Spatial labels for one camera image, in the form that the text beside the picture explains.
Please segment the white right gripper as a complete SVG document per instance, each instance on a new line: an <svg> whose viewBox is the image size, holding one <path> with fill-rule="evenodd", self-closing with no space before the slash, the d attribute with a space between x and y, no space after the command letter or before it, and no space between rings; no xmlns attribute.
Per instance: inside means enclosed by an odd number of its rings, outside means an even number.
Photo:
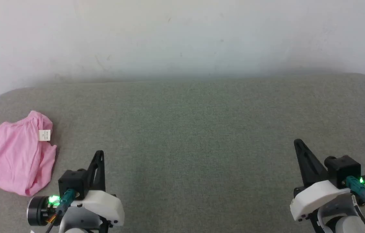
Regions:
<svg viewBox="0 0 365 233"><path fill-rule="evenodd" d="M316 209L326 205L339 195L350 193L349 188L338 189L328 181L328 172L302 139L294 140L295 152L300 168L303 186L290 203L294 221L303 219Z"/></svg>

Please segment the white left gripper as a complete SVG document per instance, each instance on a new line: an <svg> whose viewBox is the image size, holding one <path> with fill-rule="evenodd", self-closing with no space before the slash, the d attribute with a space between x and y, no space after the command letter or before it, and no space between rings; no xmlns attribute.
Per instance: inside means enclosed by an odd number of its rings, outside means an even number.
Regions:
<svg viewBox="0 0 365 233"><path fill-rule="evenodd" d="M70 227L98 227L101 217L113 226L123 226L125 213L121 200L106 191L104 151L97 150L88 166L89 192L84 200L70 206Z"/></svg>

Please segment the pink garment with white label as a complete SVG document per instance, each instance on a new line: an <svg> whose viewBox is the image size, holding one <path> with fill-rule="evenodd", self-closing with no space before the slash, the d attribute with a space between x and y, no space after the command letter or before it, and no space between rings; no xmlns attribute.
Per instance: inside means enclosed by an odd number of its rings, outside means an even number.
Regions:
<svg viewBox="0 0 365 233"><path fill-rule="evenodd" d="M49 184L57 149L50 143L52 129L52 121L36 111L0 124L1 189L33 196Z"/></svg>

